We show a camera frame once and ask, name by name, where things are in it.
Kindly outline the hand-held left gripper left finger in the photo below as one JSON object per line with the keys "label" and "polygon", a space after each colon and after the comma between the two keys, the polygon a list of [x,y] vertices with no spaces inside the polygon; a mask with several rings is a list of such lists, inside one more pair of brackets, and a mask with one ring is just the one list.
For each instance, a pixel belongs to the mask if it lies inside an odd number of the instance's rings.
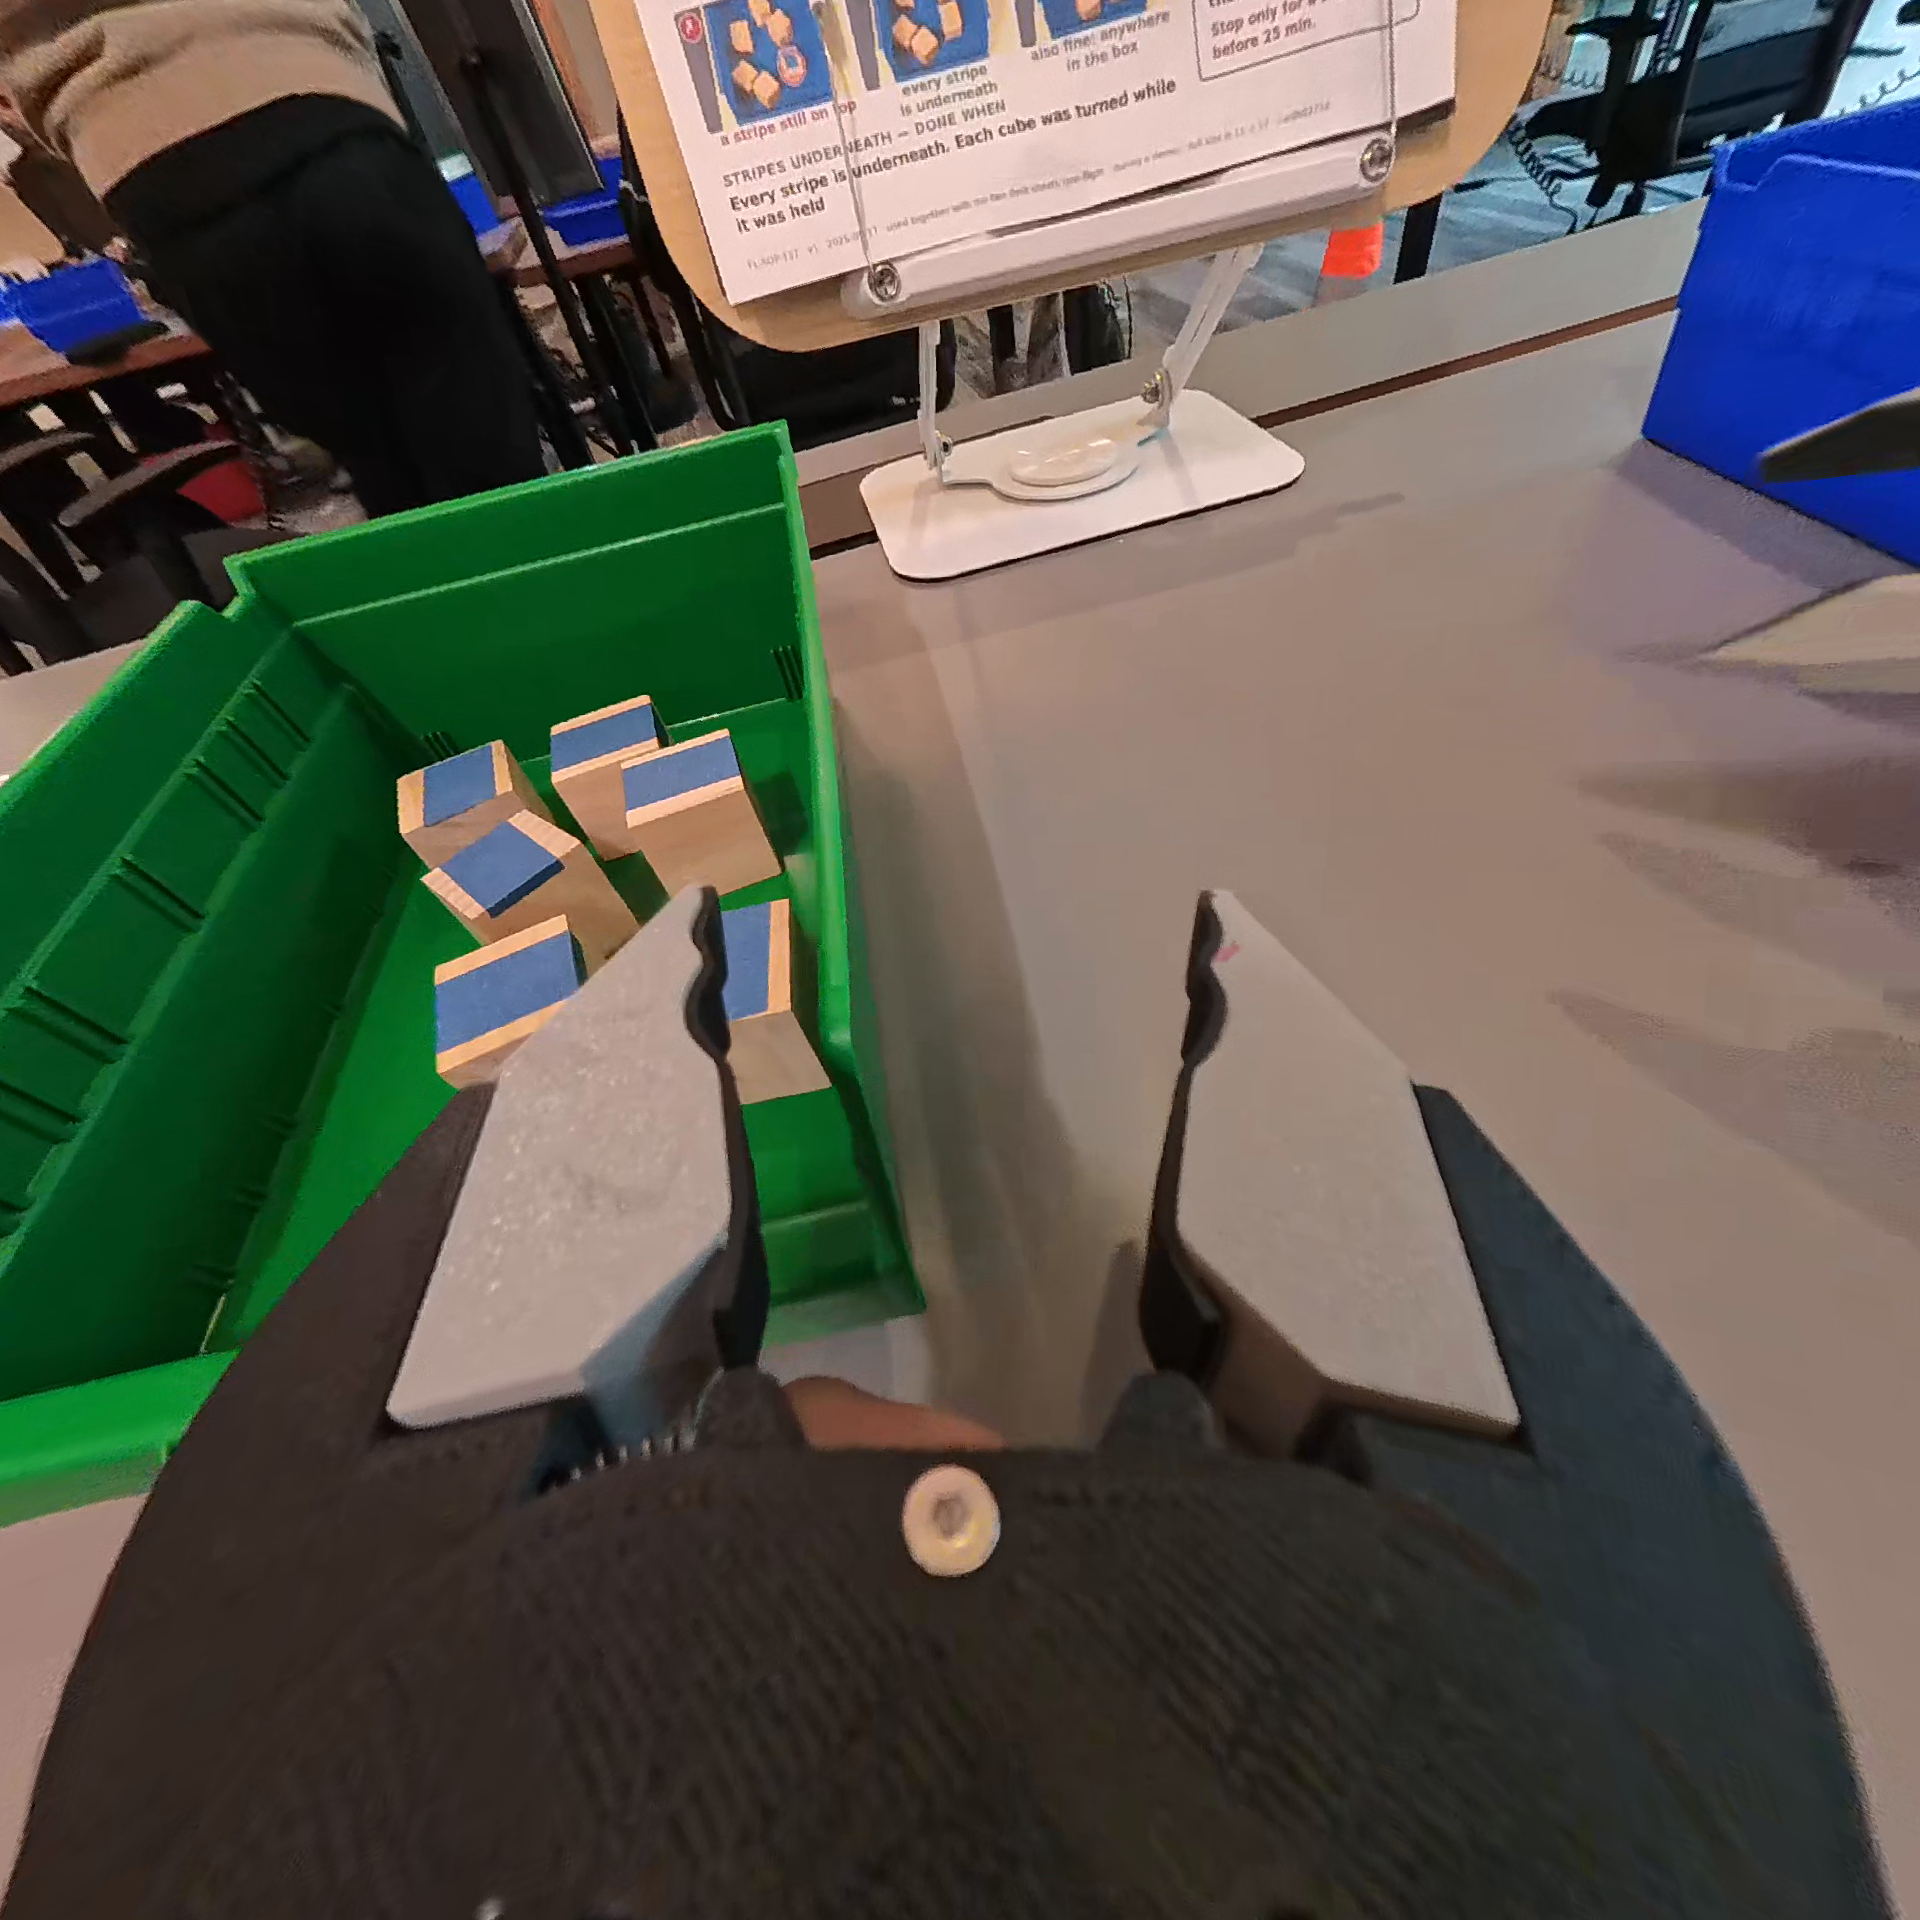
{"label": "hand-held left gripper left finger", "polygon": [[716,889],[678,892],[516,1048],[387,1392],[398,1426],[584,1405],[667,1454],[770,1313]]}

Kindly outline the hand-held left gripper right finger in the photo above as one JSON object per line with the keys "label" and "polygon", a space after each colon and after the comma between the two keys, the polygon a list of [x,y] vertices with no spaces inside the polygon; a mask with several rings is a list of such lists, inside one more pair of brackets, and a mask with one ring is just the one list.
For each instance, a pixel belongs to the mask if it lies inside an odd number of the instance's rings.
{"label": "hand-held left gripper right finger", "polygon": [[1519,1396],[1410,1072],[1230,892],[1194,900],[1141,1338],[1259,1456],[1346,1414],[1507,1442]]}

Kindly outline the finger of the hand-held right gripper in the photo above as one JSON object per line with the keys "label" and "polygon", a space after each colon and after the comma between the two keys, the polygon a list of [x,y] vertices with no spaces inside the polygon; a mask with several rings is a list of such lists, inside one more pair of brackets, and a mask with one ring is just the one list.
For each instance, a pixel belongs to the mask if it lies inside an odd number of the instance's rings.
{"label": "finger of the hand-held right gripper", "polygon": [[1766,484],[1830,484],[1843,476],[1916,470],[1920,390],[1888,395],[1760,452]]}
{"label": "finger of the hand-held right gripper", "polygon": [[1877,576],[1787,611],[1702,661],[1803,692],[1916,702],[1916,576]]}

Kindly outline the blue plastic bin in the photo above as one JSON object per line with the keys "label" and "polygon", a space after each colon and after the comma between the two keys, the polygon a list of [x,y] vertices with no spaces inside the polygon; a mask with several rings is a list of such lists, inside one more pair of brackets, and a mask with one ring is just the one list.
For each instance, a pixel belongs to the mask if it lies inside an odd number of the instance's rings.
{"label": "blue plastic bin", "polygon": [[[619,213],[619,157],[614,149],[596,152],[595,167],[596,189],[541,205],[541,222],[556,245],[590,247],[627,237],[627,218]],[[501,235],[516,222],[516,210],[490,192],[466,152],[440,157],[437,170],[481,245],[503,245]]]}
{"label": "blue plastic bin", "polygon": [[1643,436],[1916,565],[1916,468],[1762,476],[1762,449],[1916,390],[1916,101],[1715,157]]}
{"label": "blue plastic bin", "polygon": [[40,278],[3,280],[3,322],[24,326],[42,349],[72,354],[146,322],[146,312],[122,264],[85,259]]}

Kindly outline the pile of blue-taped wooden cubes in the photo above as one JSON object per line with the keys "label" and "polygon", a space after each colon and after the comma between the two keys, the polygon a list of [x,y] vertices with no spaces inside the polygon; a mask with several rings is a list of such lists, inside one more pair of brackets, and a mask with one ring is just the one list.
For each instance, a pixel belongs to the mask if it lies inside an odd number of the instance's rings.
{"label": "pile of blue-taped wooden cubes", "polygon": [[437,1074],[465,1090],[506,1059],[637,930],[609,863],[639,856],[674,897],[775,882],[780,858],[730,732],[667,740],[652,697],[564,717],[550,735],[563,825],[503,740],[398,777],[398,831],[472,949],[435,971]]}

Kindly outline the green plastic bin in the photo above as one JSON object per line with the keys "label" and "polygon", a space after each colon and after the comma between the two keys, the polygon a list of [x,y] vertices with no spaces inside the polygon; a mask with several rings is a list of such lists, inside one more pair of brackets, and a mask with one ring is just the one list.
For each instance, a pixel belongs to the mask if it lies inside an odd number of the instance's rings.
{"label": "green plastic bin", "polygon": [[924,1313],[782,425],[240,553],[3,779],[3,1525],[144,1495],[443,1109],[398,777],[727,729],[830,1090],[747,1109],[768,1343]]}

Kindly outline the black office chair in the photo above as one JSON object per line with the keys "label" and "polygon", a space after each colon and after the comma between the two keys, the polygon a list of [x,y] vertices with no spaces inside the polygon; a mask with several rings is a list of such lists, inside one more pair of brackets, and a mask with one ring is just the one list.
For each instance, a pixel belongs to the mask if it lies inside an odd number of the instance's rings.
{"label": "black office chair", "polygon": [[224,522],[189,498],[189,484],[240,458],[238,442],[201,439],[85,486],[55,519],[96,565],[79,586],[59,586],[3,536],[3,676],[146,641],[183,604],[228,608],[228,565],[292,537],[283,524]]}
{"label": "black office chair", "polygon": [[1640,215],[1717,149],[1833,104],[1872,3],[1555,3],[1504,148],[1557,201]]}

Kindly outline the instruction sheet on stand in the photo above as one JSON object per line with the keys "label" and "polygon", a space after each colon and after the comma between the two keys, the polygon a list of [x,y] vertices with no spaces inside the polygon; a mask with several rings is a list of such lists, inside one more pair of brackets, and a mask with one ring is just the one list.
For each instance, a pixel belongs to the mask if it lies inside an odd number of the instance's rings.
{"label": "instruction sheet on stand", "polygon": [[[595,29],[662,247],[692,297],[763,349],[813,352],[919,336],[919,449],[876,468],[858,484],[889,567],[919,583],[1293,486],[1304,476],[1304,458],[1194,386],[1221,317],[1268,241],[1297,229],[1362,229],[1446,192],[1522,104],[1552,8],[1547,3],[1457,3],[1453,112],[1404,121],[1391,141],[1370,141],[1357,157],[1364,189],[1346,189],[1341,200],[1328,200],[1331,177],[1317,174],[1320,192],[1310,201],[1280,205],[1273,192],[1306,180],[1306,170],[1298,163],[1291,174],[1278,163],[1246,167],[1183,192],[1102,205],[1097,222],[1075,226],[1069,262],[1055,259],[993,288],[975,280],[979,264],[966,264],[959,252],[929,252],[912,262],[921,275],[941,272],[941,282],[921,303],[898,303],[898,275],[876,267],[736,306],[719,290],[633,6],[595,3]],[[1202,288],[1129,398],[1070,400],[1065,415],[1038,425],[947,439],[937,422],[945,322],[1193,259],[1204,262]]]}

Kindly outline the printed instruction sheet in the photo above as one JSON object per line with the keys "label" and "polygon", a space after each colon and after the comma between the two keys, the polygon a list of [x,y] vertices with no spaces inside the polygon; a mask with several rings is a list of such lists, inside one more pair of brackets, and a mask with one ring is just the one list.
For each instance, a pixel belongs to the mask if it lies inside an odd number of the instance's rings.
{"label": "printed instruction sheet", "polygon": [[[1069,262],[1102,205],[1236,170],[1364,189],[1357,157],[1446,117],[1457,3],[637,3],[719,290],[736,306],[959,252]],[[1006,235],[1010,264],[983,264]]]}

